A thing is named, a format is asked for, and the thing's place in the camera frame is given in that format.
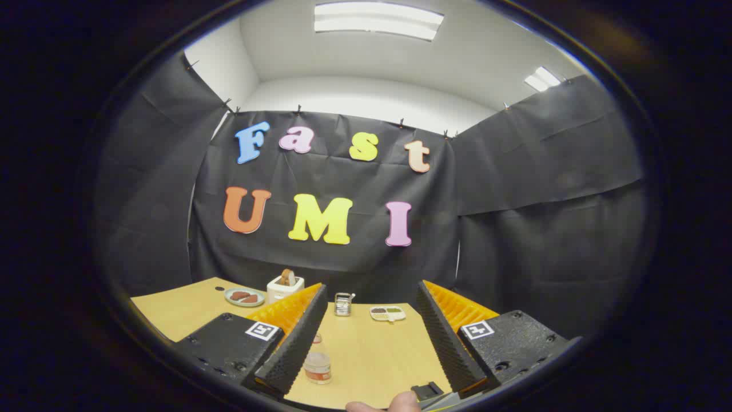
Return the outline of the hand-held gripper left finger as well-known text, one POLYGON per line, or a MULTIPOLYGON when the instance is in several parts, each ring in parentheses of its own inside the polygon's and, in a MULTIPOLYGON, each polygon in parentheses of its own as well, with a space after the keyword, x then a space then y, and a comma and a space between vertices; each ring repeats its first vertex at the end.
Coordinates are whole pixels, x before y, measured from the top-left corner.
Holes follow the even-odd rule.
POLYGON ((303 367, 327 307, 327 287, 317 283, 248 316, 215 316, 174 347, 220 382, 282 398, 303 367))

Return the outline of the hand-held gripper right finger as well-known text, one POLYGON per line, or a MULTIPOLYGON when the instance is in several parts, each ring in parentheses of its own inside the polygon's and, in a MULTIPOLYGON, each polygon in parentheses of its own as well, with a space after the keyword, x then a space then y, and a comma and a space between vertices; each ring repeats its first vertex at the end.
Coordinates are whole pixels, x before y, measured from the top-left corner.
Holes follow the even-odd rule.
POLYGON ((499 314, 427 280, 416 302, 450 388, 462 398, 528 377, 580 342, 525 311, 499 314))

